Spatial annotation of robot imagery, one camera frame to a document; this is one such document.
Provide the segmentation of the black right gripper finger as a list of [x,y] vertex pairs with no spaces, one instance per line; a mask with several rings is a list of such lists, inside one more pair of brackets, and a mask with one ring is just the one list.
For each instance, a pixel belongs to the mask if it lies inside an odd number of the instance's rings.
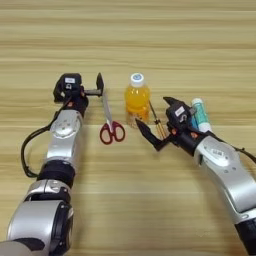
[[151,132],[151,129],[144,122],[139,119],[135,119],[135,121],[143,137],[150,142],[157,151],[160,151],[162,141]]
[[164,100],[170,107],[175,109],[178,109],[182,105],[182,102],[180,100],[173,97],[164,97]]

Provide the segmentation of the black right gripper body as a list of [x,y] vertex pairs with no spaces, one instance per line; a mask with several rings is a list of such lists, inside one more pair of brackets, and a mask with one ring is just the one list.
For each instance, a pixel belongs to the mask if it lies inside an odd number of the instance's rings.
[[199,143],[202,141],[202,134],[190,127],[178,129],[167,123],[170,134],[163,140],[159,140],[155,145],[155,149],[160,151],[167,144],[172,143],[176,147],[180,147],[189,155],[193,156]]

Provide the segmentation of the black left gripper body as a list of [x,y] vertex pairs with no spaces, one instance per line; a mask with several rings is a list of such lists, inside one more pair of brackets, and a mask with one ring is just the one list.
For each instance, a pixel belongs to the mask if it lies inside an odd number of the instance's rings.
[[85,114],[86,108],[89,105],[89,96],[98,96],[99,91],[97,89],[85,90],[83,86],[78,89],[63,89],[64,101],[61,103],[62,110],[75,110],[81,115]]

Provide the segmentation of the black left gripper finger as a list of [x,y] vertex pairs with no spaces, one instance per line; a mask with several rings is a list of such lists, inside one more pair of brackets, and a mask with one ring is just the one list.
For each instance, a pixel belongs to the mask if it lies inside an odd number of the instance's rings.
[[104,91],[104,81],[100,72],[97,75],[96,86],[97,90],[99,91],[98,96],[102,96]]
[[55,103],[62,103],[64,101],[65,96],[63,95],[63,86],[61,83],[55,85],[53,96]]

